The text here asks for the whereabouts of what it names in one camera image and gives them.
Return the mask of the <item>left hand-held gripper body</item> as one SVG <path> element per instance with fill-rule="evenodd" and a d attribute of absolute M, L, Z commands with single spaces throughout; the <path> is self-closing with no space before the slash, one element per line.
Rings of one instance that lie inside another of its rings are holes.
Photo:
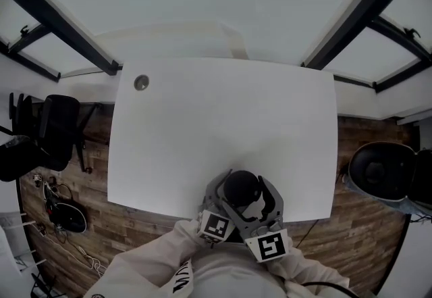
<path fill-rule="evenodd" d="M 236 227 L 220 201 L 203 197 L 198 210 L 197 235 L 208 243 L 236 242 Z"/>

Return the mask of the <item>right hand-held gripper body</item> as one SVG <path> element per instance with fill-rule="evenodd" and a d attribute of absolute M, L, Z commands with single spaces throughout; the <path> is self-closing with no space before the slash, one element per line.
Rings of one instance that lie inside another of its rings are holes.
<path fill-rule="evenodd" d="M 288 232 L 280 216 L 251 231 L 244 243 L 258 262 L 268 262 L 288 254 Z"/>

